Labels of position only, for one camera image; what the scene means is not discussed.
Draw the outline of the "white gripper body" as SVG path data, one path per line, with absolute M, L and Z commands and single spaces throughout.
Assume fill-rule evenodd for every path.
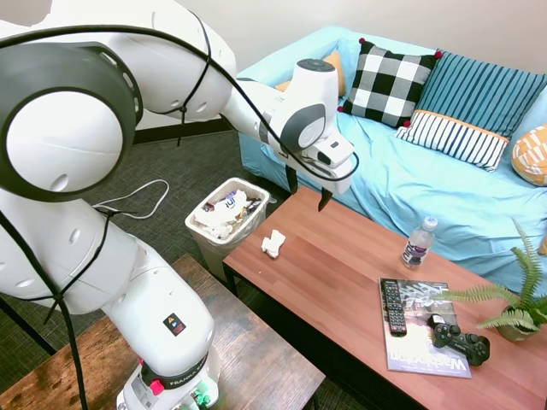
M 344 194 L 350 188 L 351 173 L 354 169 L 351 159 L 347 159 L 337 167 L 328 167 L 318 161 L 306 161 L 304 164 L 307 168 L 295 161 L 292 162 L 292 165 L 296 167 L 297 177 L 303 184 L 317 190 L 324 188 L 333 195 Z

